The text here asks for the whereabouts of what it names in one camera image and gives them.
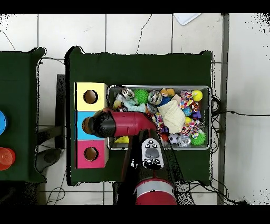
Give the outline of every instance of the yellow box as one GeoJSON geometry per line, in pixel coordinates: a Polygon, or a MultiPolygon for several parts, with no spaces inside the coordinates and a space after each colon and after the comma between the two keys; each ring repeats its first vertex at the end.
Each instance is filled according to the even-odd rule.
{"type": "Polygon", "coordinates": [[[97,82],[77,82],[75,83],[75,91],[77,91],[78,111],[98,111],[107,107],[106,84],[97,82]]]}

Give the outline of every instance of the white cloth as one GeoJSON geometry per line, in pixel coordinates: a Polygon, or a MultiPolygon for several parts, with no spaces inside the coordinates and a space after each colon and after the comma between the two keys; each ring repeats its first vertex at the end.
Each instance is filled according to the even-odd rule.
{"type": "Polygon", "coordinates": [[[170,134],[182,131],[186,117],[184,112],[178,107],[176,100],[171,100],[163,106],[158,107],[158,110],[170,134]]]}

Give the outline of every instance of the green spiky ball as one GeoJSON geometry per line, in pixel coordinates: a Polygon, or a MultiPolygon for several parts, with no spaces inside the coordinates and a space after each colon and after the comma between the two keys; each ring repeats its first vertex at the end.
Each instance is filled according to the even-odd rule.
{"type": "Polygon", "coordinates": [[[146,104],[148,102],[148,92],[145,89],[136,89],[133,92],[139,104],[146,104]]]}
{"type": "Polygon", "coordinates": [[[197,138],[191,137],[191,143],[192,145],[202,145],[205,142],[206,135],[205,133],[199,133],[197,138]]]}

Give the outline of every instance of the table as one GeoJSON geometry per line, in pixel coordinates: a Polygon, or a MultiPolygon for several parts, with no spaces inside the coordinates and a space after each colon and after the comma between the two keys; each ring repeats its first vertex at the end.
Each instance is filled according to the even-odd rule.
{"type": "Polygon", "coordinates": [[[37,119],[36,66],[45,49],[31,52],[0,52],[0,110],[8,128],[0,135],[0,147],[16,154],[14,164],[0,171],[0,180],[45,182],[34,167],[37,119]]]}
{"type": "MultiPolygon", "coordinates": [[[[120,181],[126,151],[111,150],[102,169],[76,169],[74,161],[74,83],[104,82],[107,85],[211,86],[212,53],[168,55],[85,54],[74,46],[65,56],[67,117],[67,183],[120,181]]],[[[210,150],[175,151],[185,180],[210,184],[210,150]]]]}

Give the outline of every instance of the round hole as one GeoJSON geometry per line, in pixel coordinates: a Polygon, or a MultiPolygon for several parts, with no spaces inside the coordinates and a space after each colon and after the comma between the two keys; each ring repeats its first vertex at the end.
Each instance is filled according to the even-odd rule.
{"type": "Polygon", "coordinates": [[[90,117],[87,117],[86,119],[83,120],[83,122],[82,122],[82,129],[83,129],[83,131],[85,133],[87,133],[87,134],[90,135],[91,132],[90,132],[90,129],[89,129],[89,126],[88,126],[89,119],[90,119],[90,117]]]}
{"type": "Polygon", "coordinates": [[[84,157],[89,161],[94,161],[98,158],[99,152],[94,147],[89,147],[84,151],[84,157]]]}
{"type": "Polygon", "coordinates": [[[95,102],[98,101],[98,94],[96,91],[94,90],[87,90],[84,94],[83,94],[83,99],[86,103],[88,104],[94,104],[95,102]]]}

